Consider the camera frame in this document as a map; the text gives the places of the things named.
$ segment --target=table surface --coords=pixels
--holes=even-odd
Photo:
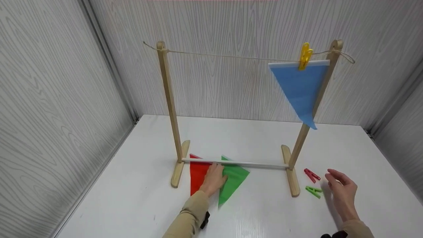
[[[294,147],[301,124],[178,117],[181,141],[204,158],[282,164],[280,146]],[[248,168],[249,176],[217,208],[199,237],[320,237],[339,220],[330,193],[317,199],[308,168],[324,177],[338,169],[358,185],[358,214],[375,237],[421,237],[423,206],[361,127],[317,125],[296,164],[301,194],[292,198],[284,170]],[[176,150],[168,116],[144,115],[59,234],[60,238],[161,237],[190,195],[189,163],[179,188],[170,186]]]

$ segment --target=red pennant flag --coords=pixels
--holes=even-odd
[[[190,158],[201,159],[193,154],[190,154]],[[210,163],[190,162],[191,196],[200,189],[210,165]]]

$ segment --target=twine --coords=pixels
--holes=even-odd
[[[151,45],[147,44],[146,42],[143,42],[143,44],[148,46],[149,48],[151,48],[153,50],[163,51],[163,52],[167,52],[167,53],[179,53],[179,54],[188,54],[188,55],[206,55],[206,56],[217,56],[217,57],[239,58],[239,59],[255,59],[255,60],[267,60],[267,61],[298,62],[298,60],[294,61],[294,60],[283,60],[283,59],[272,59],[272,58],[243,57],[243,56],[233,56],[233,55],[215,55],[215,54],[184,52],[184,51],[169,50],[169,49],[159,50],[159,49],[154,48]],[[340,50],[326,50],[326,51],[322,51],[322,52],[313,53],[313,56],[327,55],[327,54],[332,53],[332,52],[339,53],[341,56],[343,56],[345,59],[347,59],[348,62],[350,62],[352,64],[355,63],[355,59],[352,56],[350,56],[347,53],[341,52]]]

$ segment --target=beige sleeve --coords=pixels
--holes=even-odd
[[[163,238],[191,238],[198,233],[209,208],[207,195],[197,191],[186,202]]]
[[[350,220],[342,224],[342,230],[348,234],[348,238],[374,238],[364,222],[360,220]]]

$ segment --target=wooden stand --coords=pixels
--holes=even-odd
[[[341,40],[334,40],[332,44],[330,45],[329,50],[342,50],[342,44],[343,43]],[[323,98],[324,92],[326,91],[327,85],[329,84],[329,80],[332,76],[333,70],[335,69],[335,65],[336,65],[336,62],[338,61],[338,58],[339,58],[339,53],[336,51],[330,52],[326,57],[326,59],[330,60],[330,64],[329,64],[329,68],[326,71],[326,75],[323,79],[323,82],[321,83],[319,94],[317,95],[317,98],[316,98],[316,103],[314,105],[313,114],[312,114],[313,118],[316,115],[317,109],[319,108],[320,102]],[[289,168],[286,169],[286,176],[288,177],[288,184],[291,190],[291,196],[293,197],[297,197],[300,192],[298,178],[297,178],[297,174],[295,173],[294,167],[309,130],[310,130],[310,127],[303,123],[299,131],[297,141],[295,142],[292,155],[289,151],[288,146],[282,145],[283,161],[289,165]]]
[[[340,51],[342,50],[342,44],[343,43],[341,40],[334,40],[332,44],[330,45],[329,50]],[[181,145],[181,139],[179,137],[178,121],[176,119],[175,104],[173,102],[172,85],[170,83],[168,58],[166,54],[167,54],[167,51],[165,48],[165,43],[163,41],[158,42],[157,55],[159,57],[160,70],[161,70],[162,78],[163,78],[163,86],[165,89],[166,102],[168,105],[170,123],[172,125],[173,139],[175,141],[176,156],[177,156],[176,165],[173,171],[172,178],[170,180],[170,184],[172,185],[172,187],[177,188],[179,184],[179,180],[181,178],[182,169],[184,167],[184,162],[182,161],[182,159],[187,157],[190,141],[184,141]],[[338,61],[338,58],[339,58],[339,52],[337,51],[330,52],[326,57],[326,59],[330,60],[330,65],[329,65],[329,68],[327,69],[325,78],[320,87],[319,94],[317,95],[317,98],[316,98],[316,103],[313,108],[313,118],[316,115],[317,109],[319,108],[320,102],[323,98],[324,92],[326,91],[327,85],[329,84],[329,80],[332,76],[332,73],[335,68],[336,62]],[[300,193],[298,178],[295,172],[295,163],[297,162],[298,155],[304,144],[305,138],[307,137],[309,129],[310,129],[309,126],[307,126],[304,123],[302,124],[301,130],[299,131],[299,135],[298,135],[297,141],[295,142],[295,146],[294,146],[294,150],[292,154],[288,146],[282,145],[281,147],[283,161],[285,164],[287,164],[286,176],[288,177],[288,184],[291,191],[291,196],[293,197],[297,197]]]
[[[170,185],[177,188],[179,185],[179,180],[181,179],[182,169],[184,168],[184,163],[182,158],[186,158],[188,154],[188,149],[190,147],[190,141],[184,141],[181,145],[181,138],[179,137],[179,128],[178,120],[176,119],[176,110],[175,103],[173,102],[173,91],[172,83],[170,82],[170,73],[169,73],[169,63],[167,52],[164,42],[157,43],[157,55],[159,57],[160,71],[162,72],[163,87],[165,88],[166,102],[168,105],[170,124],[172,125],[173,139],[175,140],[176,148],[176,165],[170,179]]]

